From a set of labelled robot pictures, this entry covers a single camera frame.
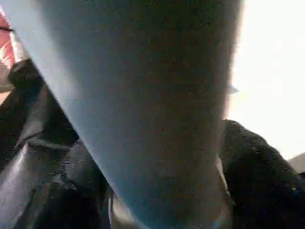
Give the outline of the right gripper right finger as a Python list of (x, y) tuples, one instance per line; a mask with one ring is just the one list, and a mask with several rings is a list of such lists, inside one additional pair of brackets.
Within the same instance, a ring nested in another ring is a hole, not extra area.
[(260, 135), (224, 120), (219, 157), (233, 199), (234, 229), (303, 229), (305, 176)]

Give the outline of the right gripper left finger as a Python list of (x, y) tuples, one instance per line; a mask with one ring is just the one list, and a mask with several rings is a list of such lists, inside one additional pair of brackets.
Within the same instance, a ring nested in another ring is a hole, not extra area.
[(81, 140), (33, 190), (21, 229), (109, 229), (107, 186)]

